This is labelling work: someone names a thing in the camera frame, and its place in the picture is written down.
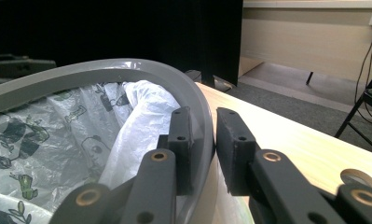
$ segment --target light wood tabletop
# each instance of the light wood tabletop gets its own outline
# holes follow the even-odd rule
[[[372,185],[371,152],[220,91],[197,85],[208,101],[214,129],[217,107],[234,110],[240,114],[261,148],[284,153],[312,185],[337,194],[338,186],[343,184],[341,173],[362,178]]]

